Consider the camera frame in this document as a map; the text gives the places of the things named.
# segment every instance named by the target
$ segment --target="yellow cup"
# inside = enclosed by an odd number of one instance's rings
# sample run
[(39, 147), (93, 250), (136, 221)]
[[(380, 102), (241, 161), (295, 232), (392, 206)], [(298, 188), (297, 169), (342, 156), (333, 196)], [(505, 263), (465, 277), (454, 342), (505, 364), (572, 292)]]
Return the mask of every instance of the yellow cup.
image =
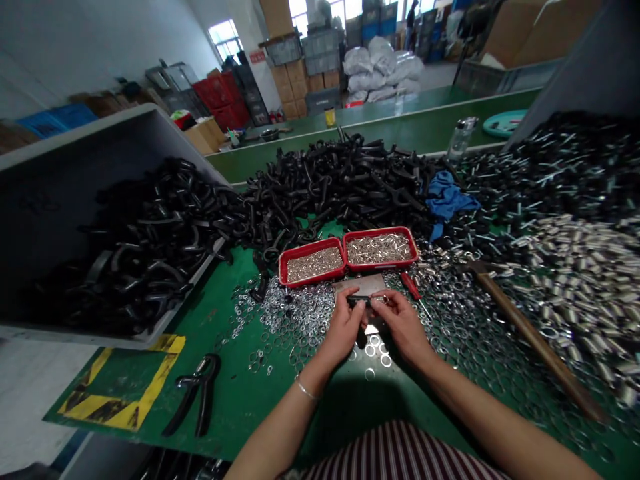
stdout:
[(335, 108), (325, 109), (325, 118), (328, 127), (335, 127)]

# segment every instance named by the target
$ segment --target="pliers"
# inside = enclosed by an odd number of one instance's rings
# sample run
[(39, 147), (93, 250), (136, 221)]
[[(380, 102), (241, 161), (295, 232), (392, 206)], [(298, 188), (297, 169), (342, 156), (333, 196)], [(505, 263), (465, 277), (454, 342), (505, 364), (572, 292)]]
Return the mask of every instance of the pliers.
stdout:
[(220, 356), (208, 353), (202, 358), (193, 375), (183, 375), (176, 379), (175, 386), (179, 389), (186, 388), (187, 391), (173, 418), (162, 430), (163, 437), (170, 437), (178, 430), (191, 409), (200, 385), (202, 385), (200, 412), (198, 412), (195, 436), (203, 437), (207, 434), (213, 410), (213, 382), (220, 372), (220, 362)]

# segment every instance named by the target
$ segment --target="hand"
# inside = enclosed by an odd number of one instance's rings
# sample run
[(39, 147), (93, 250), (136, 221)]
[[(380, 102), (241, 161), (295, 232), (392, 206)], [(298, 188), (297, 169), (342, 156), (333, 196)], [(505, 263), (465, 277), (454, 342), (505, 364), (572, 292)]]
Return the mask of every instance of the hand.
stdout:
[(359, 301), (355, 308), (349, 308), (347, 297), (353, 295), (360, 287), (351, 287), (338, 293), (335, 298), (335, 310), (331, 317), (329, 330), (320, 346), (317, 357), (321, 357), (336, 368), (350, 354), (358, 335), (358, 329), (366, 328), (365, 302)]
[(442, 362), (431, 348), (418, 314), (405, 296), (396, 290), (382, 290), (372, 297), (382, 295), (389, 298), (389, 304), (371, 300), (371, 308), (387, 322), (402, 357), (417, 369), (428, 369)]

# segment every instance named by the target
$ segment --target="yellow black hazard tape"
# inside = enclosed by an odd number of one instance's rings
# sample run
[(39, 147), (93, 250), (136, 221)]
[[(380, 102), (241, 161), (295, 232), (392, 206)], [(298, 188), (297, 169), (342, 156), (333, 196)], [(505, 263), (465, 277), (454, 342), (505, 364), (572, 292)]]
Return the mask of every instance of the yellow black hazard tape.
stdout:
[(96, 358), (89, 371), (82, 377), (80, 383), (71, 392), (69, 398), (62, 404), (58, 413), (66, 418), (99, 423), (106, 427), (138, 431), (142, 422), (151, 410), (173, 364), (185, 346), (186, 337), (178, 335), (161, 335), (158, 342), (147, 351), (166, 353), (153, 380), (145, 390), (142, 398), (137, 401), (125, 401), (114, 397), (93, 395), (86, 393), (87, 387), (105, 366), (113, 349), (106, 348)]

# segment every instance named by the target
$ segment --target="red crate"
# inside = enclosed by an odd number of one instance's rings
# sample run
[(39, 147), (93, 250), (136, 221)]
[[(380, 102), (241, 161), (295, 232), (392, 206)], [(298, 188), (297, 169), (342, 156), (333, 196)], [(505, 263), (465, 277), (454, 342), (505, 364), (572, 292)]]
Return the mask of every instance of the red crate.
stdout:
[[(387, 233), (401, 233), (409, 239), (409, 250), (411, 251), (410, 260), (402, 260), (397, 262), (381, 262), (370, 263), (368, 265), (354, 265), (349, 262), (349, 254), (347, 250), (347, 243), (349, 240), (362, 238), (362, 237), (379, 237)], [(374, 230), (360, 230), (357, 232), (348, 232), (342, 237), (342, 248), (345, 252), (345, 258), (347, 259), (347, 265), (352, 272), (366, 271), (366, 270), (382, 270), (387, 268), (402, 268), (408, 267), (410, 264), (418, 260), (418, 248), (415, 246), (415, 241), (411, 234), (411, 230), (406, 227), (387, 227), (383, 229)]]
[[(306, 257), (312, 253), (315, 253), (320, 250), (324, 250), (330, 247), (337, 247), (340, 250), (340, 256), (342, 257), (342, 267), (332, 270), (330, 272), (323, 273), (322, 275), (316, 275), (315, 277), (311, 277), (308, 279), (299, 280), (297, 282), (289, 282), (287, 280), (287, 262), (291, 259), (296, 259), (300, 257)], [(278, 280), (280, 280), (280, 284), (284, 285), (288, 288), (296, 288), (301, 287), (302, 285), (307, 285), (308, 283), (316, 283), (319, 281), (330, 280), (334, 278), (340, 278), (345, 276), (345, 272), (347, 270), (347, 256), (345, 255), (344, 250), (342, 250), (342, 244), (340, 243), (340, 239), (337, 238), (328, 238), (324, 240), (320, 240), (317, 242), (310, 243), (308, 245), (303, 245), (302, 247), (296, 247), (294, 249), (285, 250), (280, 254), (280, 258), (278, 259)]]
[(221, 109), (211, 110), (211, 114), (222, 131), (241, 129), (251, 119), (242, 99)]
[(224, 72), (215, 77), (200, 80), (193, 84), (193, 89), (209, 110), (219, 109), (242, 100), (242, 95), (231, 72)]

